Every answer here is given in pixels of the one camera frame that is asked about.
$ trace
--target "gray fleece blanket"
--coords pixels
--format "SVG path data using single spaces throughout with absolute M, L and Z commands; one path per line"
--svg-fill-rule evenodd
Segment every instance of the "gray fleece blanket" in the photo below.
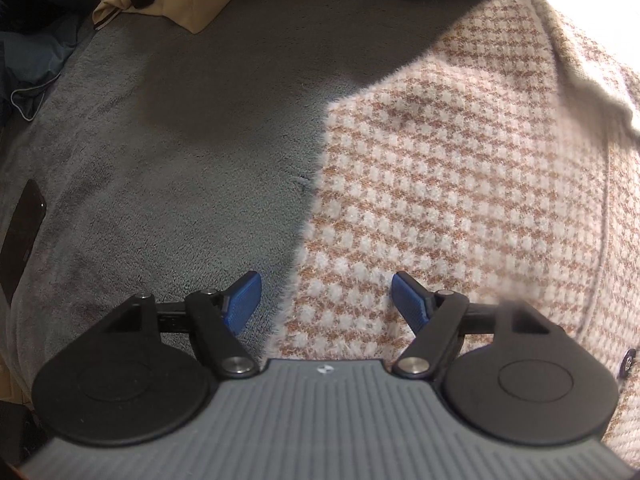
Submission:
M 177 301 L 248 269 L 259 355 L 308 215 L 328 102 L 408 63 L 480 0 L 232 0 L 193 36 L 123 15 L 0 148 L 0 236 L 28 178 L 47 215 L 0 353 L 24 384 L 131 294 Z M 172 344 L 186 347 L 178 336 Z

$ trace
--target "blue gripper pad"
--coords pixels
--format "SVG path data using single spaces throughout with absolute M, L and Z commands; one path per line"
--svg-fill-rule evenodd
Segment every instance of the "blue gripper pad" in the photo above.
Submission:
M 404 271 L 396 272 L 391 280 L 391 300 L 414 334 L 433 316 L 433 293 Z
M 237 336 L 260 304 L 262 279 L 250 270 L 223 293 L 222 315 L 226 326 Z

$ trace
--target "gray ribbed base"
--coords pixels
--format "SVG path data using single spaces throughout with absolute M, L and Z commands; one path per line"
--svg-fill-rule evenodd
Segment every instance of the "gray ribbed base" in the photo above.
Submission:
M 131 448 L 54 440 L 30 480 L 627 480 L 596 440 L 524 449 L 460 424 L 421 381 L 378 361 L 271 361 L 222 384 L 181 430 Z

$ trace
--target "black circular mount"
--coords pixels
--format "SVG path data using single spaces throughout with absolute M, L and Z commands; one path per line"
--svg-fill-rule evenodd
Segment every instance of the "black circular mount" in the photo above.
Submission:
M 613 376 L 564 333 L 464 354 L 442 393 L 471 426 L 526 446 L 601 438 L 618 402 Z
M 209 394 L 193 358 L 139 333 L 102 333 L 46 363 L 33 403 L 47 429 L 90 446 L 124 446 L 170 433 Z

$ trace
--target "fuzzy knit sweater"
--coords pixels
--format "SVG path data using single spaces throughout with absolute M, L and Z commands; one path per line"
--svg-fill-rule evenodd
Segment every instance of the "fuzzy knit sweater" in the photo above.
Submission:
M 397 270 L 517 295 L 613 374 L 640 346 L 640 77 L 545 0 L 486 0 L 329 106 L 316 202 L 268 357 L 396 357 Z M 468 341 L 467 349 L 487 343 Z M 640 364 L 606 443 L 640 466 Z

